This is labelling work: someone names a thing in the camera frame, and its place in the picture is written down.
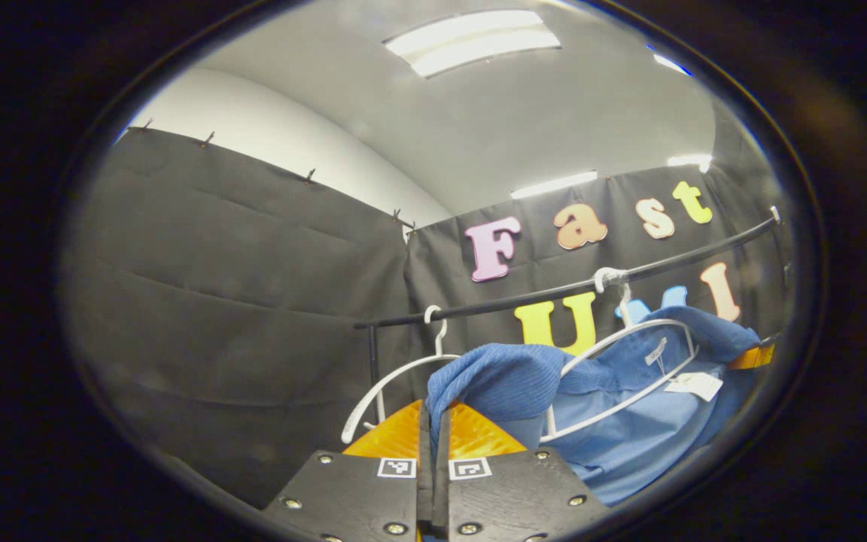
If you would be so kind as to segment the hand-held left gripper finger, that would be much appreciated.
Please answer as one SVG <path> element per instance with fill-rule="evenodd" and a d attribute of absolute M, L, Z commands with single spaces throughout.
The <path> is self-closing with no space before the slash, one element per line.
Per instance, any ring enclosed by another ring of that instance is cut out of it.
<path fill-rule="evenodd" d="M 550 447 L 526 447 L 475 409 L 441 419 L 433 529 L 447 541 L 573 541 L 609 508 Z"/>
<path fill-rule="evenodd" d="M 318 449 L 263 510 L 294 541 L 420 541 L 433 497 L 429 416 L 414 401 L 343 452 Z"/>

